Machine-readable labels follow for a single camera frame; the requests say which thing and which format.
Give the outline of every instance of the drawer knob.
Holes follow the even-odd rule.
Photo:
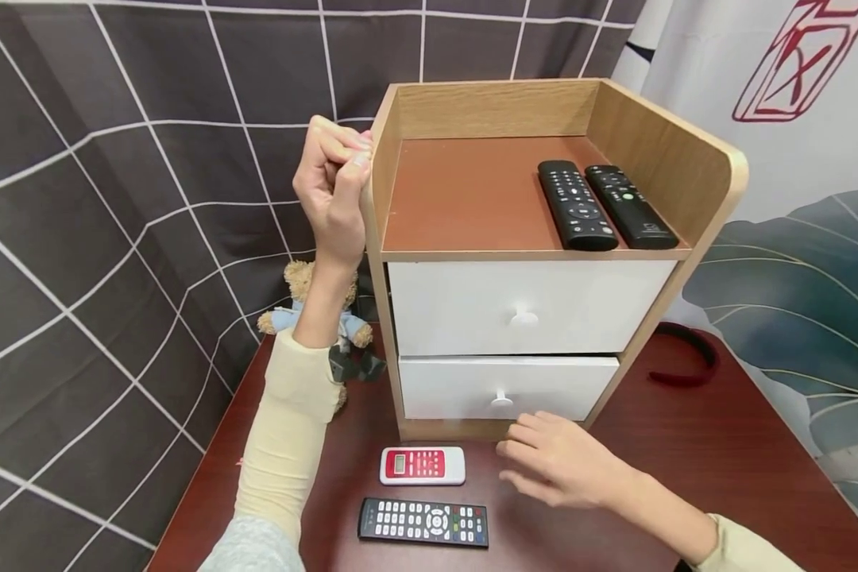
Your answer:
[[[508,321],[513,326],[535,326],[538,322],[539,318],[537,318],[537,314],[525,311],[516,312],[512,316],[512,319]]]
[[[494,408],[510,408],[515,402],[505,396],[505,390],[497,389],[496,399],[493,399],[489,404]]]

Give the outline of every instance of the gray sleeve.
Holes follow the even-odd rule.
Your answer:
[[[304,572],[296,547],[279,526],[258,516],[235,516],[199,572]]]

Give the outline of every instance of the white drawer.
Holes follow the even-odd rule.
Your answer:
[[[408,419],[587,417],[620,363],[614,357],[401,357]]]
[[[616,354],[675,264],[388,263],[398,354]]]

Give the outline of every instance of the beige sleeve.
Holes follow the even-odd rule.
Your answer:
[[[718,525],[718,546],[694,570],[698,572],[802,572],[755,532],[718,514],[709,514]]]
[[[236,516],[271,520],[296,547],[340,392],[328,351],[303,347],[291,330],[277,335],[238,476]]]

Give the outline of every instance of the hand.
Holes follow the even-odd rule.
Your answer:
[[[365,249],[359,192],[371,169],[371,133],[341,127],[320,115],[305,134],[292,187],[315,233],[319,266],[353,271]]]
[[[496,452],[545,481],[514,470],[501,480],[550,506],[614,508],[637,473],[576,423],[543,411],[521,414]]]

